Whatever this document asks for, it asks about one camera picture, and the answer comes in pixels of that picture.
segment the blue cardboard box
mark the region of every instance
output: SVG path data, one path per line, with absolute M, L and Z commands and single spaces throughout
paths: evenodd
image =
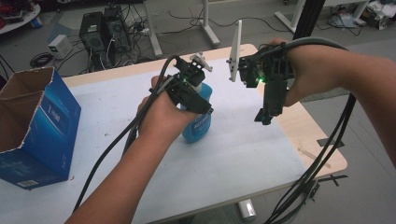
M 15 73 L 0 91 L 0 178 L 23 189 L 67 180 L 80 112 L 54 68 Z

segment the floor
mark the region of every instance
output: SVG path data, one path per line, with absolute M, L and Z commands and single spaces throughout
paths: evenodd
M 296 0 L 283 6 L 278 0 L 227 0 L 212 2 L 210 19 L 219 24 L 231 24 L 239 18 L 256 17 L 264 21 L 243 19 L 242 43 L 253 44 L 258 47 L 274 37 L 292 39 L 292 33 L 274 16 L 275 11 L 283 12 L 291 17 Z M 141 4 L 135 5 L 139 15 L 145 17 Z M 8 34 L 0 35 L 0 52 L 16 71 L 30 69 L 30 60 L 41 52 L 49 52 L 48 43 L 56 35 L 69 35 L 72 41 L 77 41 L 80 17 L 83 12 L 103 10 L 103 6 L 75 6 L 67 7 L 59 13 L 45 13 L 40 17 L 43 27 L 32 29 L 22 27 Z M 197 17 L 200 7 L 176 8 L 171 13 L 177 17 Z M 396 61 L 396 25 L 390 25 L 385 30 L 377 30 L 366 26 L 347 29 L 325 29 L 330 15 L 328 7 L 323 8 L 318 26 L 312 35 L 329 38 L 347 47 L 349 50 L 384 56 Z M 139 17 L 129 14 L 127 22 Z M 155 16 L 156 28 L 159 33 L 180 31 L 190 26 L 190 20 L 172 18 L 168 12 L 160 11 Z M 211 23 L 211 27 L 221 44 L 219 48 L 229 47 L 233 39 L 233 26 L 222 27 Z M 193 27 L 189 30 L 173 34 L 160 34 L 159 40 L 163 49 L 163 58 L 171 54 L 188 54 L 197 51 L 212 49 L 203 32 Z M 141 60 L 155 60 L 152 48 L 147 37 L 139 40 Z M 75 45 L 73 53 L 78 52 L 82 45 Z M 62 76 L 74 76 L 83 73 L 87 67 L 88 53 L 77 53 L 67 62 L 53 62 L 56 66 L 62 65 Z M 123 59 L 121 64 L 131 64 Z M 304 102 L 303 105 L 318 125 L 327 134 L 330 134 L 334 123 L 347 101 L 344 94 L 335 97 L 321 97 Z M 337 187 L 332 181 L 320 184 L 315 201 L 309 200 L 301 212 L 290 223 L 395 223 L 396 221 L 396 170 L 391 164 L 385 149 L 382 147 L 370 121 L 365 116 L 361 106 L 357 104 L 343 138 L 344 147 L 340 148 L 346 157 L 348 167 L 338 175 L 347 175 L 348 178 L 337 180 Z M 219 209 L 197 214 L 194 217 L 182 220 L 173 220 L 167 223 L 263 223 L 270 215 L 277 201 L 285 189 L 252 198 L 257 213 L 254 220 L 243 220 L 234 204 Z

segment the blue spray bottle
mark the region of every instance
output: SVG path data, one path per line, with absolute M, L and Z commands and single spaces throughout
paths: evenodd
M 193 88 L 202 98 L 209 102 L 210 95 L 212 94 L 212 88 L 210 88 L 205 83 L 201 83 L 197 87 Z M 209 130 L 211 119 L 211 114 L 200 114 L 195 120 L 190 122 L 182 133 L 186 141 L 188 143 L 194 143 L 203 138 L 207 133 L 207 130 Z

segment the person's right hand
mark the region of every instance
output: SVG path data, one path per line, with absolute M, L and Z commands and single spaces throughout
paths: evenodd
M 277 38 L 270 45 L 286 42 Z M 319 45 L 306 45 L 291 49 L 287 57 L 295 75 L 294 84 L 286 94 L 285 106 L 291 106 L 314 93 L 330 91 L 341 86 L 341 73 L 337 64 L 342 64 L 337 55 L 347 52 L 342 49 Z
M 154 88 L 159 77 L 151 79 L 151 87 Z M 138 110 L 148 100 L 144 98 Z M 187 124 L 193 121 L 197 114 L 178 109 L 169 98 L 166 91 L 160 93 L 152 103 L 146 116 L 139 126 L 139 136 L 145 135 L 157 142 L 164 141 L 170 145 L 181 134 Z

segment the wire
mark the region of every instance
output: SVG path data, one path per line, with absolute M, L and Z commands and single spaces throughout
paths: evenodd
M 140 16 L 139 12 L 137 11 L 136 7 L 134 6 L 134 4 L 132 4 L 132 6 L 134 7 L 134 10 L 136 11 L 137 16 L 140 18 L 140 22 L 143 22 L 143 18 Z
M 332 48 L 338 48 L 338 49 L 345 49 L 341 45 L 332 42 L 331 40 L 325 39 L 325 38 L 320 38 L 320 37 L 303 37 L 299 38 L 296 40 L 293 40 L 285 45 L 275 47 L 273 49 L 269 50 L 259 50 L 259 52 L 256 54 L 256 56 L 253 58 L 252 62 L 250 63 L 250 66 L 248 68 L 248 73 L 251 74 L 253 67 L 257 62 L 266 56 L 279 53 L 279 52 L 286 52 L 287 50 L 297 48 L 302 45 L 323 45 L 323 46 L 329 46 Z M 290 189 L 283 195 L 283 197 L 279 200 L 278 204 L 276 205 L 272 215 L 266 220 L 265 224 L 269 223 L 282 223 L 291 217 L 293 217 L 301 208 L 302 204 L 305 202 L 306 197 L 303 199 L 303 201 L 291 212 L 283 216 L 281 219 L 278 219 L 287 209 L 289 209 L 294 202 L 305 192 L 309 192 L 309 188 L 313 188 L 312 185 L 310 185 L 311 181 L 315 178 L 319 170 L 323 167 L 323 165 L 326 163 L 326 161 L 330 158 L 330 156 L 334 153 L 336 150 L 339 142 L 341 141 L 342 136 L 344 135 L 345 129 L 347 127 L 347 122 L 349 120 L 350 114 L 353 110 L 353 106 L 356 102 L 356 98 L 352 95 L 349 94 L 348 101 L 346 103 L 346 107 L 341 115 L 341 118 L 336 124 L 336 127 L 334 128 L 334 131 L 332 132 L 331 136 L 329 137 L 325 147 L 322 149 L 322 151 L 319 153 L 317 158 L 314 160 L 314 162 L 311 164 L 311 166 L 303 173 L 303 175 L 296 180 Z M 326 151 L 328 150 L 329 145 L 331 144 L 331 141 L 334 139 L 335 135 L 337 134 L 338 130 L 340 129 L 340 132 L 335 140 L 335 144 L 332 146 L 326 157 L 322 160 L 324 157 Z
M 174 15 L 172 15 L 172 13 L 171 13 L 170 10 L 169 10 L 169 15 L 170 15 L 171 17 L 173 17 L 173 18 L 176 18 L 176 19 L 191 19 L 191 18 L 188 18 L 188 17 L 177 17 L 177 16 L 174 16 Z M 273 30 L 275 30 L 275 31 L 278 31 L 278 32 L 290 32 L 289 30 L 278 30 L 278 29 L 274 28 L 273 26 L 271 26 L 270 23 L 268 23 L 266 20 L 261 19 L 261 18 L 257 18 L 257 17 L 242 17 L 242 18 L 239 18 L 239 19 L 233 21 L 232 23 L 226 24 L 226 25 L 219 24 L 218 22 L 213 21 L 212 19 L 209 19 L 209 20 L 210 20 L 211 22 L 215 23 L 217 26 L 220 26 L 220 27 L 228 27 L 228 26 L 235 25 L 235 23 L 236 23 L 237 21 L 239 21 L 239 20 L 258 20 L 258 21 L 263 21 L 263 22 L 265 22 L 265 24 L 267 24 L 268 27 L 270 27 L 271 29 L 273 29 Z
M 87 178 L 87 180 L 86 180 L 86 182 L 84 184 L 84 187 L 83 187 L 83 189 L 82 189 L 82 191 L 81 191 L 81 193 L 80 193 L 80 195 L 78 197 L 78 201 L 76 202 L 76 206 L 75 206 L 73 212 L 75 212 L 79 208 L 79 206 L 80 206 L 80 204 L 82 202 L 82 199 L 84 198 L 84 195 L 85 195 L 85 193 L 86 193 L 86 191 L 88 189 L 88 186 L 90 185 L 90 183 L 92 181 L 92 178 L 93 178 L 96 170 L 98 169 L 99 165 L 102 163 L 102 161 L 106 157 L 106 155 L 111 151 L 111 149 L 113 149 L 113 147 L 121 140 L 121 138 L 125 134 L 127 134 L 128 132 L 137 133 L 138 125 L 143 120 L 143 118 L 145 117 L 147 111 L 149 110 L 149 108 L 151 107 L 152 103 L 154 102 L 154 100 L 158 96 L 158 92 L 159 92 L 159 89 L 161 87 L 161 83 L 162 83 L 163 77 L 165 75 L 166 68 L 169 66 L 169 63 L 172 60 L 174 60 L 174 59 L 179 60 L 180 57 L 177 56 L 177 55 L 173 55 L 173 56 L 169 57 L 165 61 L 164 65 L 163 65 L 163 69 L 161 70 L 159 79 L 158 79 L 157 83 L 155 84 L 155 87 L 153 88 L 152 94 L 150 95 L 150 97 L 148 98 L 146 103 L 143 105 L 142 109 L 137 113 L 136 117 L 125 127 L 125 129 L 119 134 L 119 136 L 117 136 L 113 140 L 113 142 L 106 148 L 106 150 L 102 153 L 102 155 L 96 161 L 95 165 L 92 167 L 92 170 L 91 170 L 91 172 L 90 172 L 90 174 L 89 174 L 89 176 L 88 176 L 88 178 Z
M 355 33 L 355 32 L 352 31 L 352 29 L 350 29 L 349 27 L 346 27 L 346 26 L 336 26 L 336 25 L 330 25 L 330 24 L 329 24 L 329 27 L 324 27 L 324 28 L 318 26 L 317 24 L 316 24 L 316 26 L 319 28 L 319 30 L 329 30 L 329 29 L 332 29 L 332 28 L 345 28 L 345 29 L 347 29 L 350 33 L 352 33 L 354 36 L 359 36 L 359 35 L 361 34 L 361 30 L 364 28 L 364 27 L 361 27 L 361 28 L 359 29 L 359 31 L 358 31 L 357 33 Z
M 6 59 L 3 58 L 3 56 L 0 54 L 0 58 L 4 61 L 4 63 L 8 66 L 9 70 L 11 70 L 13 73 L 15 73 L 14 69 L 12 69 L 11 66 L 9 66 L 8 62 L 6 61 Z
M 174 18 L 176 18 L 176 19 L 190 19 L 190 26 L 187 27 L 187 28 L 184 28 L 184 29 L 182 29 L 182 30 L 179 30 L 179 31 L 163 32 L 163 33 L 161 33 L 161 34 L 163 34 L 163 35 L 178 34 L 178 33 L 184 32 L 184 31 L 186 31 L 186 30 L 190 30 L 192 27 L 197 26 L 199 20 L 201 19 L 201 15 L 202 15 L 203 11 L 204 11 L 204 9 L 201 10 L 201 12 L 200 12 L 200 14 L 199 14 L 198 17 L 193 17 L 193 16 L 192 16 L 192 12 L 190 11 L 191 17 L 189 17 L 189 18 L 188 18 L 188 17 L 187 17 L 187 18 L 180 18 L 180 17 L 177 18 L 177 17 L 174 17 L 174 16 L 171 14 L 171 11 L 169 10 L 169 15 L 170 15 L 171 17 L 174 17 Z
M 85 71 L 89 71 L 91 67 L 92 59 L 92 48 L 90 48 L 90 57 L 88 58 L 87 69 Z
M 71 59 L 76 54 L 82 52 L 83 50 L 85 50 L 85 49 L 81 49 L 81 50 L 75 52 L 74 54 L 70 55 L 68 58 L 64 59 L 64 61 L 59 65 L 59 67 L 57 67 L 57 70 L 59 71 L 61 69 L 62 65 L 64 65 L 65 62 L 67 62 L 69 59 Z
M 110 41 L 108 42 L 107 53 L 106 53 L 106 60 L 107 60 L 107 62 L 110 61 L 110 60 L 108 59 L 108 52 L 110 51 L 110 45 L 111 45 L 111 43 L 112 43 L 113 41 L 116 41 L 116 40 L 114 39 L 115 36 L 116 36 L 116 35 L 113 35 L 113 37 L 111 37 Z
M 44 53 L 39 53 L 33 59 L 30 61 L 30 66 L 32 68 L 35 67 L 42 67 L 46 64 L 48 64 L 51 60 L 53 59 L 53 55 L 47 52 Z
M 126 13 L 126 16 L 125 16 L 125 18 L 124 18 L 124 22 L 126 22 L 126 19 L 128 18 L 128 16 L 129 16 L 129 12 L 131 11 L 131 4 L 128 4 L 128 7 L 126 7 L 126 8 L 128 8 L 128 12 Z
M 2 66 L 2 68 L 3 68 L 3 70 L 4 70 L 4 73 L 6 74 L 7 80 L 9 80 L 9 76 L 8 76 L 7 70 L 6 70 L 6 68 L 4 67 L 4 65 L 1 63 L 1 61 L 0 61 L 0 65 Z

